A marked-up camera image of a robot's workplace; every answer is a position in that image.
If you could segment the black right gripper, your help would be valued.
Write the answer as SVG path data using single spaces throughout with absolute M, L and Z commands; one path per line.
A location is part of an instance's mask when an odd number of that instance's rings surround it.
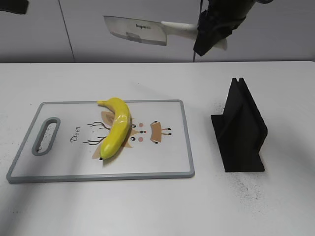
M 193 50 L 204 56 L 216 44 L 225 41 L 234 27 L 239 27 L 255 4 L 254 0 L 209 0 L 200 14 Z

